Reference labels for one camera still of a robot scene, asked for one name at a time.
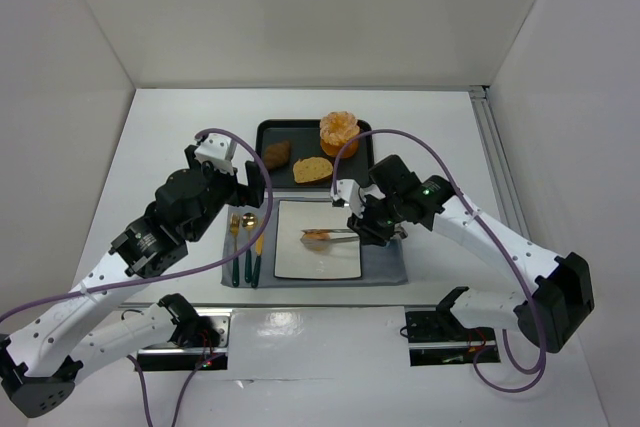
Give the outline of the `metal tongs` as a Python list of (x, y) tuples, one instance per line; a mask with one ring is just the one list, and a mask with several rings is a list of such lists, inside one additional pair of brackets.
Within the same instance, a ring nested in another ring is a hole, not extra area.
[(304, 244), (340, 244), (357, 242), (360, 238), (348, 228), (304, 229), (300, 241)]

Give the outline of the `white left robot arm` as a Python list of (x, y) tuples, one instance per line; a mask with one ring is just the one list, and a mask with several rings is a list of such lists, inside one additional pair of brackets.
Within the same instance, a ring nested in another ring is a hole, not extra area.
[(112, 242), (67, 295), (22, 329), (1, 337), (1, 386), (27, 418), (59, 407), (95, 371), (149, 345), (189, 343), (209, 322), (180, 294), (109, 327), (101, 322), (125, 300), (185, 258), (226, 205), (259, 207), (270, 185), (259, 158), (237, 180), (233, 150), (189, 146), (187, 167), (173, 172), (144, 214)]

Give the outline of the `small round orange bun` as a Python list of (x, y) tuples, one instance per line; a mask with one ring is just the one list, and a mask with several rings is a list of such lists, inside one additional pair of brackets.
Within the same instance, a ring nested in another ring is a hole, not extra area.
[(302, 245), (311, 251), (322, 252), (330, 247), (331, 236), (326, 231), (304, 232), (300, 238)]

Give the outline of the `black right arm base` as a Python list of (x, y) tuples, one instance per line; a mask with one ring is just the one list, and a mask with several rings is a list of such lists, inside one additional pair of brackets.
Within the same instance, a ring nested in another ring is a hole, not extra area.
[(500, 362), (494, 330), (466, 329), (436, 310), (407, 310), (399, 334), (412, 367), (472, 364), (476, 355), (479, 363)]

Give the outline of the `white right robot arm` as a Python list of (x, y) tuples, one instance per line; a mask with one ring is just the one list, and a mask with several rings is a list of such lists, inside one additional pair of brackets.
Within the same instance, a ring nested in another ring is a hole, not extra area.
[(372, 195), (352, 179), (336, 182), (334, 205), (351, 210), (348, 227), (363, 245), (386, 245), (404, 223), (446, 237), (516, 286), (490, 293), (454, 288), (437, 306), (453, 326), (515, 331), (558, 353), (594, 309), (590, 268), (580, 255), (561, 256), (522, 237), (477, 207), (438, 175), (420, 180), (397, 155), (369, 171)]

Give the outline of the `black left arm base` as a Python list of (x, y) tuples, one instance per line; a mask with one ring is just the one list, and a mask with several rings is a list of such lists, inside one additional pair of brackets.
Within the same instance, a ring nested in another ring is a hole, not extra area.
[(159, 304), (168, 309), (177, 324), (167, 341), (136, 353), (143, 371), (191, 371), (199, 364), (202, 371), (228, 368), (230, 311), (196, 309), (180, 294), (166, 295)]

